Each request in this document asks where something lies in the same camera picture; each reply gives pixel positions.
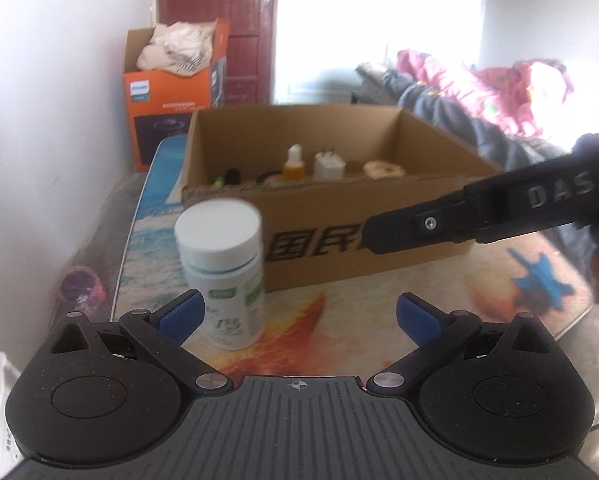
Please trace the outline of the beige crumpled cloth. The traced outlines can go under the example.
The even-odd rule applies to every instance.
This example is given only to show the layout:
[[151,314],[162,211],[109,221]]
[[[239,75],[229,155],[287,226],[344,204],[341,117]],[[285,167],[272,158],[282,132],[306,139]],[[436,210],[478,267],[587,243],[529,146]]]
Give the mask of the beige crumpled cloth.
[[211,66],[215,32],[214,23],[157,24],[138,56],[137,68],[192,77]]

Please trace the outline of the white vitamin bottle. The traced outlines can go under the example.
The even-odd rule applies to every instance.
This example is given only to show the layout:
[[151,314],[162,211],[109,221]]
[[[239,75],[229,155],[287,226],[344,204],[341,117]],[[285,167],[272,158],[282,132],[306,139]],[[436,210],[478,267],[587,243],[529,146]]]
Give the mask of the white vitamin bottle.
[[182,271],[204,299],[203,330],[224,350],[264,332],[262,216],[245,200],[214,198],[186,209],[174,227]]

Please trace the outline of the gold lid brown jar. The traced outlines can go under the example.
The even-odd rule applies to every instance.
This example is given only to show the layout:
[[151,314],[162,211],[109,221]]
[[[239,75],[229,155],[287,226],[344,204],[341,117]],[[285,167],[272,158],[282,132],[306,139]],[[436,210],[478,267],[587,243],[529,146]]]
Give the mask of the gold lid brown jar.
[[363,165],[363,173],[373,180],[397,179],[406,176],[402,166],[387,162],[386,160],[371,160]]

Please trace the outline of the dark red wooden door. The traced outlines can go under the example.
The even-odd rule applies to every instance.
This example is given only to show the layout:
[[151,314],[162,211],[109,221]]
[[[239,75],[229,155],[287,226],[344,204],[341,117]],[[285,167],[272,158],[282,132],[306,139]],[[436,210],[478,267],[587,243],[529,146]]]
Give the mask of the dark red wooden door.
[[277,0],[156,0],[158,21],[214,24],[226,58],[225,103],[269,104],[274,85]]

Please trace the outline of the orange Philips box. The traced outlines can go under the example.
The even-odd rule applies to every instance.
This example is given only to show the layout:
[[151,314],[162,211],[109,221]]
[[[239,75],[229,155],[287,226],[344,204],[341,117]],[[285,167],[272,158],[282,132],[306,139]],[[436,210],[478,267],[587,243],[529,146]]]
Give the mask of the orange Philips box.
[[149,169],[158,144],[188,132],[193,113],[225,104],[230,25],[225,20],[208,23],[216,25],[212,64],[192,77],[138,70],[138,56],[155,27],[127,32],[124,93],[132,151],[140,171]]

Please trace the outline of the pink blanket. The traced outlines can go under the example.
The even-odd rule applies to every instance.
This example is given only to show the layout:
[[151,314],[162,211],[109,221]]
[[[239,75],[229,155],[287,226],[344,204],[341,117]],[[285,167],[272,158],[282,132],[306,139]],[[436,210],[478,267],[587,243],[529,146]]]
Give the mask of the pink blanket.
[[531,58],[509,67],[475,70],[414,50],[397,54],[396,68],[458,102],[470,115],[510,136],[541,136],[574,87],[565,66]]

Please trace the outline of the large open cardboard box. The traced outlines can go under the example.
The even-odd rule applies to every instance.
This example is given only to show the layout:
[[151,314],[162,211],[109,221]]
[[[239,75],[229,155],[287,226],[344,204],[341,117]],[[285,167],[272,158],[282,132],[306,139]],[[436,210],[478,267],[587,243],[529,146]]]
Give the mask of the large open cardboard box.
[[[256,179],[281,171],[288,149],[303,148],[305,178],[275,188]],[[334,148],[346,162],[341,181],[313,180],[313,158]],[[371,160],[402,166],[406,176],[373,180],[363,173]],[[230,168],[238,186],[213,188]],[[443,243],[373,255],[361,228],[382,212],[434,200],[493,176],[500,167],[450,133],[408,110],[371,105],[238,106],[200,110],[191,120],[182,166],[181,200],[235,197],[263,218],[264,274],[269,292],[391,271],[463,255],[470,243]]]

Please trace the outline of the purple plastic lid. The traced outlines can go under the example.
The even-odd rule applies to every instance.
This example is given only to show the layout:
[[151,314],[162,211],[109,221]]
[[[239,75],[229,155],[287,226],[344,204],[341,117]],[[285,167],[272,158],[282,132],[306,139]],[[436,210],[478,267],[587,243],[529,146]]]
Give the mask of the purple plastic lid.
[[89,311],[106,301],[106,288],[89,266],[72,266],[60,281],[58,297],[76,310]]

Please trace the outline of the green glue stick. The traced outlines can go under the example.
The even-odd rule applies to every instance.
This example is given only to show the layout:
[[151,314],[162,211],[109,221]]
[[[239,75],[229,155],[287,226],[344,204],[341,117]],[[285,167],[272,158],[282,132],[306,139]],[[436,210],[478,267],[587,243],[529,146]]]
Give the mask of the green glue stick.
[[217,190],[221,190],[222,188],[225,187],[225,185],[226,185],[226,183],[225,183],[225,177],[224,176],[219,176],[214,181],[213,188],[217,188]]

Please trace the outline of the white USB wall charger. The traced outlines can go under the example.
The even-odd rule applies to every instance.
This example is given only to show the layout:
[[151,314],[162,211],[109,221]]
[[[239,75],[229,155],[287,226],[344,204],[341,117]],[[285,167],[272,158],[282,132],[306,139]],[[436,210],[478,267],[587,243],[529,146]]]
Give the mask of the white USB wall charger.
[[324,150],[313,158],[313,180],[319,182],[341,181],[345,174],[346,162],[334,148]]

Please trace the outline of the green dropper bottle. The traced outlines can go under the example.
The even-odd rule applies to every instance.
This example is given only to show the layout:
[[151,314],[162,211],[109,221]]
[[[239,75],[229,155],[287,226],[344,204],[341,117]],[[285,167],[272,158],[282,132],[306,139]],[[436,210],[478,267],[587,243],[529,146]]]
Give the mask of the green dropper bottle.
[[283,182],[298,182],[305,178],[305,162],[303,148],[300,144],[293,144],[288,149],[286,162],[282,166]]

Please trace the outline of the black electrical tape roll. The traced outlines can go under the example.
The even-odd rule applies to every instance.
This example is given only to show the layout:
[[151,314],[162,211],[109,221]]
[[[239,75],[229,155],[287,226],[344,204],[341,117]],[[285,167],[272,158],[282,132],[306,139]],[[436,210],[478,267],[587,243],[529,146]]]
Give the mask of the black electrical tape roll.
[[283,180],[281,171],[266,172],[266,174],[262,174],[255,181],[257,186],[264,186],[264,188],[275,188],[276,186],[283,185],[284,183],[286,183],[286,181]]

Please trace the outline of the black car key fob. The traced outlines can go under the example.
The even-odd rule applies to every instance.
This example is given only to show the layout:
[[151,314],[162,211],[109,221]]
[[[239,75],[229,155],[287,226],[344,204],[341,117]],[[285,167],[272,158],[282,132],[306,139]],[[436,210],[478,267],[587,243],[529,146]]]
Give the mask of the black car key fob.
[[230,168],[224,174],[225,186],[238,186],[242,182],[241,171],[237,168]]

